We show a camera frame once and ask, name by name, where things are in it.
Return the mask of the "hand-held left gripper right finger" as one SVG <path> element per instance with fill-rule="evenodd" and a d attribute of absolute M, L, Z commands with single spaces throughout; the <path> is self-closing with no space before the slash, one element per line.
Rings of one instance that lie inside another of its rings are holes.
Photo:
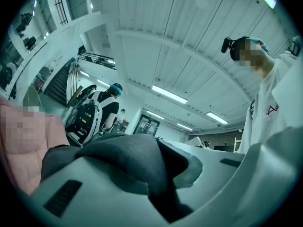
<path fill-rule="evenodd" d="M 245 155 L 166 144 L 197 157 L 203 170 L 193 185 L 178 189 L 193 209 L 175 227 L 259 227 L 288 198 L 303 171 L 303 130 L 288 128 Z"/>

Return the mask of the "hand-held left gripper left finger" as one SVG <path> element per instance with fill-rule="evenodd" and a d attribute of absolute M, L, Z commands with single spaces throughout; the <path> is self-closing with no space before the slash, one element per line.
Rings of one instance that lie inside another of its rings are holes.
<path fill-rule="evenodd" d="M 48 177 L 26 198 L 49 227 L 166 227 L 148 186 L 93 157 L 81 157 Z"/>

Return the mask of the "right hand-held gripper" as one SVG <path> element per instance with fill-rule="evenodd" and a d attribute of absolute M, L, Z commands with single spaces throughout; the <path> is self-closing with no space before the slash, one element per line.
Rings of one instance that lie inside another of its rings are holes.
<path fill-rule="evenodd" d="M 303 47 L 303 38 L 301 35 L 297 35 L 292 38 L 292 42 L 287 48 L 287 51 L 290 52 L 294 56 L 298 56 Z"/>

